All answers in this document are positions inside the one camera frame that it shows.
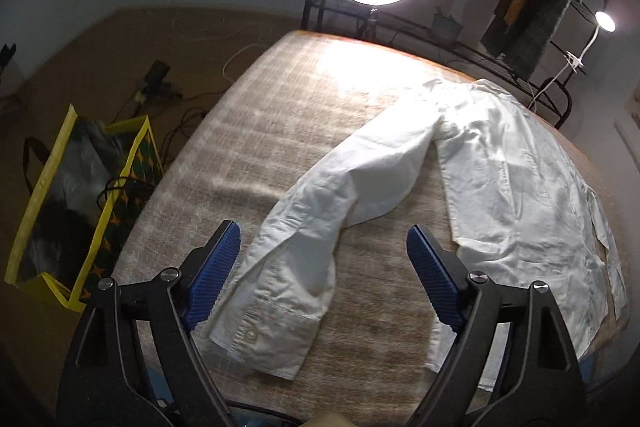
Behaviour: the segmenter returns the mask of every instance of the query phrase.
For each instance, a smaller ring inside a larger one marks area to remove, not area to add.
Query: shirt cuff
[[[211,340],[226,347],[227,355],[258,371],[293,380],[311,348],[320,325],[284,308],[255,299],[238,329],[228,339]]]

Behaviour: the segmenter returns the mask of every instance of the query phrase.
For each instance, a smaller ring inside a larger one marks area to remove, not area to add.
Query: yellow-trimmed bag
[[[71,288],[67,288],[54,275],[47,272],[40,272],[31,279],[20,281],[18,274],[23,254],[30,243],[38,214],[47,199],[49,188],[62,162],[77,120],[78,115],[70,105],[51,152],[49,153],[44,146],[36,150],[37,148],[32,144],[36,156],[44,163],[44,168],[33,190],[25,176],[31,198],[14,239],[4,281],[18,285],[22,291],[34,298],[49,302],[57,301],[66,308],[81,312],[84,309],[84,302],[95,291],[98,281],[113,272],[130,229],[151,195],[152,189],[141,190],[141,187],[158,185],[163,172],[151,126],[146,116],[106,126],[104,133],[107,136],[131,137],[132,145],[120,171],[120,178],[105,190],[104,207],[95,225],[91,246],[76,281]],[[25,171],[27,166],[28,159],[23,159]]]

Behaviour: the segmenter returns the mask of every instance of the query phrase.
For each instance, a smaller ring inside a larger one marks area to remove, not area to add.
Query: button
[[[255,330],[246,330],[244,332],[244,339],[249,344],[255,344],[255,341],[258,340],[258,333]]]

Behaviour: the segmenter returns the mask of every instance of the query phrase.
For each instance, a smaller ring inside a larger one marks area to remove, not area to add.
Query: potted plant
[[[444,15],[442,6],[436,6],[431,35],[443,46],[453,46],[460,36],[462,24],[451,15]]]

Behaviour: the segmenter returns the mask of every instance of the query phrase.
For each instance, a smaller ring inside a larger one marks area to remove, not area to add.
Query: plant pot
[[[431,25],[431,35],[443,46],[453,46],[460,32],[462,31],[462,24],[447,19],[442,15],[433,16],[433,24]]]

